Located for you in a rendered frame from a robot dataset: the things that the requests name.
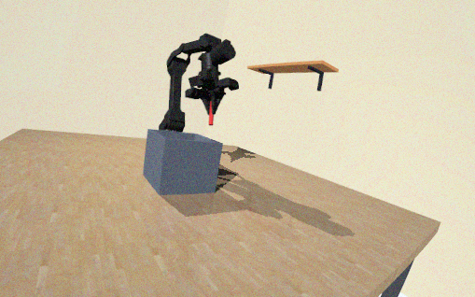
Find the red peg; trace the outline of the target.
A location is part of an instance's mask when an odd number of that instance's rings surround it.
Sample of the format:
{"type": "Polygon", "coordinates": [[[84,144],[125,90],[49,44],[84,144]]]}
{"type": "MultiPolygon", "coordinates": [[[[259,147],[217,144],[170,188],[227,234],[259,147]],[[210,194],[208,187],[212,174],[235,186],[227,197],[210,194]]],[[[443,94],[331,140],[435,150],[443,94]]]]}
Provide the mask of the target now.
{"type": "Polygon", "coordinates": [[[209,107],[209,122],[208,122],[208,125],[213,125],[213,118],[214,118],[214,114],[212,114],[211,101],[210,101],[210,107],[209,107]]]}

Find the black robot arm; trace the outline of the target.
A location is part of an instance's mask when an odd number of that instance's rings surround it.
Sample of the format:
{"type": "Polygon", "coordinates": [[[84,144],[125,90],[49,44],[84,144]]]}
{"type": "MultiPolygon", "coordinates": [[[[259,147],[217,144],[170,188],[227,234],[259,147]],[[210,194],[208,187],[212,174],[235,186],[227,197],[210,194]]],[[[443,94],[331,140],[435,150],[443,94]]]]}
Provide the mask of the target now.
{"type": "MultiPolygon", "coordinates": [[[[219,64],[224,64],[228,60],[233,59],[236,54],[234,47],[228,39],[221,42],[220,38],[209,34],[201,35],[199,40],[182,43],[178,49],[172,51],[166,61],[167,71],[171,77],[169,87],[169,109],[159,125],[159,130],[183,132],[185,127],[185,112],[182,112],[181,110],[182,76],[185,74],[187,67],[190,64],[191,53],[201,51],[206,51],[198,57],[198,60],[202,62],[202,68],[206,66],[218,67],[219,64]],[[181,52],[188,55],[186,60],[176,57],[181,52]]],[[[200,72],[199,76],[189,78],[191,88],[194,86],[201,88],[200,85],[204,85],[205,83],[215,85],[214,77],[209,69],[200,72]]]]}

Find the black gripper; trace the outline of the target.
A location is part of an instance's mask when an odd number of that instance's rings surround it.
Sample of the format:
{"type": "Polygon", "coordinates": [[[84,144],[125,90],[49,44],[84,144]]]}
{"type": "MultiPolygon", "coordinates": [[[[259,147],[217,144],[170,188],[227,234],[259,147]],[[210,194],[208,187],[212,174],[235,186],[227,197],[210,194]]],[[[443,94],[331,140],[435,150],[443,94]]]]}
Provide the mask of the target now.
{"type": "MultiPolygon", "coordinates": [[[[202,87],[201,89],[197,88],[190,88],[186,89],[185,95],[186,98],[193,98],[193,99],[202,99],[204,106],[205,106],[205,111],[209,115],[209,107],[210,107],[210,101],[211,101],[211,110],[212,114],[216,114],[217,108],[223,98],[223,96],[226,94],[224,92],[224,88],[229,87],[231,91],[239,89],[239,83],[237,80],[232,79],[232,78],[222,78],[219,79],[219,76],[221,76],[221,72],[218,71],[218,67],[214,66],[206,66],[202,68],[203,70],[209,69],[210,72],[212,73],[212,76],[214,77],[214,82],[215,85],[212,85],[209,83],[205,83],[204,85],[200,85],[202,87]]],[[[202,72],[202,71],[199,71],[202,72]]]]}

